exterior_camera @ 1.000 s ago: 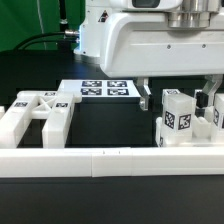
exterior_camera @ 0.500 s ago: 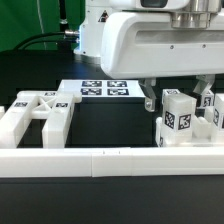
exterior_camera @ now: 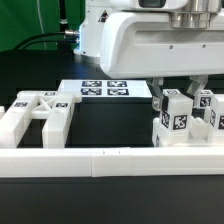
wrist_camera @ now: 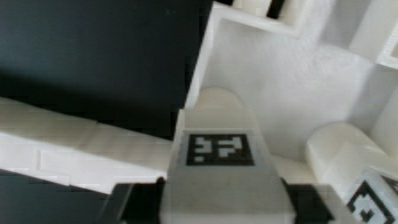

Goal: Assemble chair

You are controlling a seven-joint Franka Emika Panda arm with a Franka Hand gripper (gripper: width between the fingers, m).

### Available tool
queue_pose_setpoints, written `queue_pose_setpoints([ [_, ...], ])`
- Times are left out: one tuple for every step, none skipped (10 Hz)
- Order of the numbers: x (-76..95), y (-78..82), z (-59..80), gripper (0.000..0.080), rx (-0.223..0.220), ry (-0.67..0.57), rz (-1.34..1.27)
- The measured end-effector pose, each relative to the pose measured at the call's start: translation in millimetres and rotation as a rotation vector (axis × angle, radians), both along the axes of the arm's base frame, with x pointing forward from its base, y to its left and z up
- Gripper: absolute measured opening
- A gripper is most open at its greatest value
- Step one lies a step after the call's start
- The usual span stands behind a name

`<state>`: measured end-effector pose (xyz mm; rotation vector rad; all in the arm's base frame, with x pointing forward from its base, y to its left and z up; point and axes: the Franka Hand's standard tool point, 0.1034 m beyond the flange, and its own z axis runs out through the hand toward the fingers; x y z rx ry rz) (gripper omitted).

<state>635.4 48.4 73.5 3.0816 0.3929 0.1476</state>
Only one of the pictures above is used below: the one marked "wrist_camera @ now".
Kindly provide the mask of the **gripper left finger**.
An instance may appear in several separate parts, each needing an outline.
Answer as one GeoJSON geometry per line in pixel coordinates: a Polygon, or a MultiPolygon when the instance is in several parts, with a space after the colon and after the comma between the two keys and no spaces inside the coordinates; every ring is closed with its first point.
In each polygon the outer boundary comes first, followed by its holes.
{"type": "Polygon", "coordinates": [[[94,224],[161,224],[159,202],[165,179],[152,183],[117,184],[104,197],[94,224]]]}

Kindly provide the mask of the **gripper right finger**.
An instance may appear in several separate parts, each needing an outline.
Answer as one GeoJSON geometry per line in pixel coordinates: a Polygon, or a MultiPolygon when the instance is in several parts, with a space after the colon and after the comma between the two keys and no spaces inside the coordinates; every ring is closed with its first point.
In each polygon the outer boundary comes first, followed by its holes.
{"type": "Polygon", "coordinates": [[[289,224],[328,224],[332,212],[310,184],[291,184],[282,181],[294,216],[289,224]]]}

